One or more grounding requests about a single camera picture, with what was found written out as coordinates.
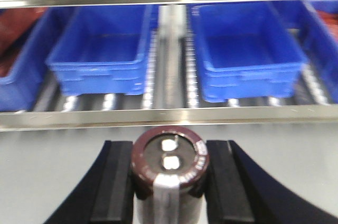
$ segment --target red object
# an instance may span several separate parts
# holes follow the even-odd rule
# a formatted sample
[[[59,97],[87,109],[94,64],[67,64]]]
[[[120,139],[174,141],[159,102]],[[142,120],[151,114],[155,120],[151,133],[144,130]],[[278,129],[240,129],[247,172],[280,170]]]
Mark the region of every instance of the red object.
[[[330,14],[323,11],[317,11],[320,18],[325,22],[330,33],[338,41],[338,14]]]
[[[46,10],[46,7],[14,8],[0,15],[0,57]]]

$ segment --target capacitor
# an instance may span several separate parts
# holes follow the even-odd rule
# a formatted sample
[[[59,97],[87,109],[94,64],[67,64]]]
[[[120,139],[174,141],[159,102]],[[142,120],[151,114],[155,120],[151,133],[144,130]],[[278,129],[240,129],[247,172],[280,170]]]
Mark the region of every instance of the capacitor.
[[[142,224],[196,224],[209,164],[204,141],[180,126],[146,131],[133,147],[132,170]]]

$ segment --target plastic tote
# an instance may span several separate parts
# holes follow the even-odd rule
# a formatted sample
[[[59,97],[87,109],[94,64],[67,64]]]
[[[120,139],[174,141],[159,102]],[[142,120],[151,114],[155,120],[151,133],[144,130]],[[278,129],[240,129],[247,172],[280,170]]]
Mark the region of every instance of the plastic tote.
[[[47,71],[45,59],[73,9],[50,8],[37,22],[6,77],[0,78],[0,110],[30,109]]]
[[[191,25],[206,101],[293,95],[307,60],[271,4],[195,6]]]
[[[47,64],[66,96],[144,92],[158,6],[87,6],[78,10]]]
[[[299,29],[298,39],[335,102],[338,102],[338,42],[316,10],[338,13],[338,0],[273,2],[286,26]]]

